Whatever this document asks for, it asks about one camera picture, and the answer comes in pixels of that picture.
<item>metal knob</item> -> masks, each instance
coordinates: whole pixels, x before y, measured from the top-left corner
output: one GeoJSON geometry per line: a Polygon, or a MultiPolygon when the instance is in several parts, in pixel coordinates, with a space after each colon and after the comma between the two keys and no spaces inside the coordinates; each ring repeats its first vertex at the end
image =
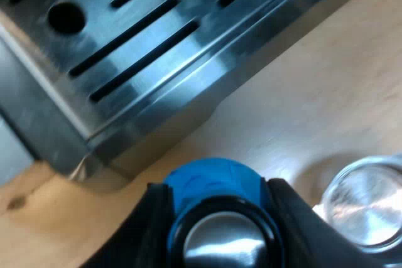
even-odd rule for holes
{"type": "Polygon", "coordinates": [[[402,229],[402,175],[376,158],[363,159],[334,179],[323,204],[329,224],[351,242],[385,244],[402,229]]]}
{"type": "Polygon", "coordinates": [[[196,223],[183,247],[186,268],[268,267],[264,235],[248,217],[218,212],[196,223]]]}

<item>metal surface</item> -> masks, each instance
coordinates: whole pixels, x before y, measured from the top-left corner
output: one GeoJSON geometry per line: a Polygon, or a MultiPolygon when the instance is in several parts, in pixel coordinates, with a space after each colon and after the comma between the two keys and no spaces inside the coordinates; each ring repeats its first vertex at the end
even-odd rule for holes
{"type": "Polygon", "coordinates": [[[60,173],[133,177],[346,0],[319,1],[0,0],[13,53],[0,106],[60,173]],[[318,2],[319,16],[271,43],[318,2]],[[77,170],[83,158],[99,164],[77,170]]]}
{"type": "Polygon", "coordinates": [[[0,185],[29,168],[33,157],[0,115],[0,185]]]}
{"type": "Polygon", "coordinates": [[[331,189],[325,207],[329,223],[355,244],[392,239],[402,227],[401,175],[385,167],[351,171],[331,189]]]}
{"type": "Polygon", "coordinates": [[[324,219],[385,264],[402,263],[402,158],[369,157],[344,168],[323,194],[324,219]]]}
{"type": "Polygon", "coordinates": [[[240,213],[219,212],[201,219],[183,247],[186,268],[267,267],[264,235],[240,213]]]}

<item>round hole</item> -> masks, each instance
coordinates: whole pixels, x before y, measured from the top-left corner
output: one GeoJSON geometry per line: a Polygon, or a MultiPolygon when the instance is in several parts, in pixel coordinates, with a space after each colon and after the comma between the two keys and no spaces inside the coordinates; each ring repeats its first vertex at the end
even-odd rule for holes
{"type": "Polygon", "coordinates": [[[85,15],[81,8],[70,2],[55,4],[49,10],[48,21],[58,33],[64,35],[77,34],[85,26],[85,15]]]}

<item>drip tray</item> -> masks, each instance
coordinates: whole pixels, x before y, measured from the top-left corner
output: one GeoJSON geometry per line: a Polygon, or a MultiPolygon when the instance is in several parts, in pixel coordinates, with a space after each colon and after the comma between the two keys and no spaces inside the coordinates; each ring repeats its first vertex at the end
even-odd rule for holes
{"type": "Polygon", "coordinates": [[[0,0],[0,108],[59,173],[132,178],[345,2],[0,0]]]}

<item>black rim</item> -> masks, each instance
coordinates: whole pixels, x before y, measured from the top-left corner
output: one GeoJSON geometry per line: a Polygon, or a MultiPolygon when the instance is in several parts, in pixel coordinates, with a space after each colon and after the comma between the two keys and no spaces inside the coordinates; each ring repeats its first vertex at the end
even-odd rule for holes
{"type": "Polygon", "coordinates": [[[237,196],[218,196],[205,199],[190,210],[179,222],[174,234],[170,252],[169,267],[185,267],[183,247],[185,239],[193,226],[203,217],[217,212],[237,212],[251,219],[262,231],[268,249],[268,267],[281,267],[283,255],[282,240],[273,219],[252,203],[237,196]]]}

